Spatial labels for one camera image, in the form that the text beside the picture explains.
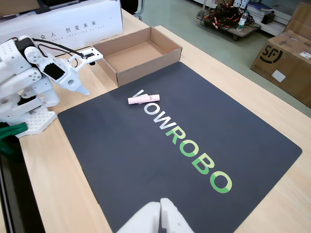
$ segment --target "floor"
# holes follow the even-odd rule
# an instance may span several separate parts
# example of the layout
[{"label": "floor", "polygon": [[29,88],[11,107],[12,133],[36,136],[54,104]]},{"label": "floor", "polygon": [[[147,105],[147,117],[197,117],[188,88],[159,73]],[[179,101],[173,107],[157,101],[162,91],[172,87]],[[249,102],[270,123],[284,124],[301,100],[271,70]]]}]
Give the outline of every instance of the floor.
[{"label": "floor", "polygon": [[311,117],[309,107],[250,69],[271,35],[258,31],[235,42],[228,33],[202,26],[196,18],[201,9],[202,5],[192,0],[145,0],[141,16],[149,26],[162,25]]},{"label": "floor", "polygon": [[[12,142],[14,142],[14,148],[19,149],[21,153],[16,137],[8,137],[6,141],[10,141],[11,146],[13,145]],[[0,154],[0,170],[3,172],[4,179],[2,182],[8,197],[13,232],[45,233],[25,163],[15,163]]]}]

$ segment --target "plastic bottle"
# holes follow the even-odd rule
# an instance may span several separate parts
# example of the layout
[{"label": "plastic bottle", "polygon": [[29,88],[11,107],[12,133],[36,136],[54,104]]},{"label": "plastic bottle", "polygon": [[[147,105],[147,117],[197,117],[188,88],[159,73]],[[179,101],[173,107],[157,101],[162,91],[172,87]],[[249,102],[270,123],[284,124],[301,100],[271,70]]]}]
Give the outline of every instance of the plastic bottle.
[{"label": "plastic bottle", "polygon": [[242,31],[242,29],[243,29],[243,27],[244,27],[244,24],[245,24],[245,22],[246,22],[246,20],[247,20],[247,16],[248,16],[248,10],[246,10],[245,12],[244,12],[244,14],[241,16],[241,19],[240,19],[240,21],[239,21],[239,25],[238,25],[238,27],[237,27],[237,31]]}]

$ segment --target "mouse pad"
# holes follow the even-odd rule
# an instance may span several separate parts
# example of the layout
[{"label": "mouse pad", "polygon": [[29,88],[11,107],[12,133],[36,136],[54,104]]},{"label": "mouse pad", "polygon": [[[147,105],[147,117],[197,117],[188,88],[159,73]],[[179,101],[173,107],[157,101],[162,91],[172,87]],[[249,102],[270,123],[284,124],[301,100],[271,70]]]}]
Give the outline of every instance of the mouse pad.
[{"label": "mouse pad", "polygon": [[58,117],[113,232],[169,198],[195,233],[232,233],[302,153],[181,62]]}]

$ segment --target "white label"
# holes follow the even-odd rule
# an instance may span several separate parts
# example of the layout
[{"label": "white label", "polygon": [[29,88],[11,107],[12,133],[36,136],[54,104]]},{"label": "white label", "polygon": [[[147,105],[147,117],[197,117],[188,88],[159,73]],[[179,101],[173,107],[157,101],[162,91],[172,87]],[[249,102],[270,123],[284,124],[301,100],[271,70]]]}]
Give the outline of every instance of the white label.
[{"label": "white label", "polygon": [[303,57],[305,57],[305,58],[307,58],[307,59],[311,58],[311,54],[308,53],[308,52],[302,52],[302,53],[300,53],[299,55],[300,55],[300,56],[303,56]]},{"label": "white label", "polygon": [[246,22],[246,19],[241,19],[241,20],[239,21],[239,24],[240,24],[241,26],[243,26],[243,25],[245,24],[245,22]]},{"label": "white label", "polygon": [[274,77],[279,82],[282,82],[286,78],[286,76],[278,70],[274,71],[274,73],[272,74],[272,77]]}]

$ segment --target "cardboard box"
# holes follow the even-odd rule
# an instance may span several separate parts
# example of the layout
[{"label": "cardboard box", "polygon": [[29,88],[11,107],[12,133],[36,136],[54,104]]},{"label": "cardboard box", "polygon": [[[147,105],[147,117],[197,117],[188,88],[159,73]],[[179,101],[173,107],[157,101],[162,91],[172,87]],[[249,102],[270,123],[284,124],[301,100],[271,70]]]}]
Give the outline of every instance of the cardboard box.
[{"label": "cardboard box", "polygon": [[154,27],[95,44],[104,58],[98,61],[122,86],[180,60],[182,48]]},{"label": "cardboard box", "polygon": [[292,31],[268,40],[251,69],[311,107],[311,41]]},{"label": "cardboard box", "polygon": [[308,40],[311,40],[311,27],[308,27],[307,25],[299,23],[296,20],[291,20],[285,28],[284,32],[286,33],[289,30],[300,36],[303,36]]},{"label": "cardboard box", "polygon": [[311,27],[311,4],[299,3],[292,19]]},{"label": "cardboard box", "polygon": [[311,4],[300,3],[284,32],[288,30],[311,40]]},{"label": "cardboard box", "polygon": [[0,16],[17,14],[40,8],[37,0],[1,0]]},{"label": "cardboard box", "polygon": [[12,37],[27,35],[76,49],[122,31],[120,0],[88,0],[43,14],[27,13],[1,22],[0,44]]}]

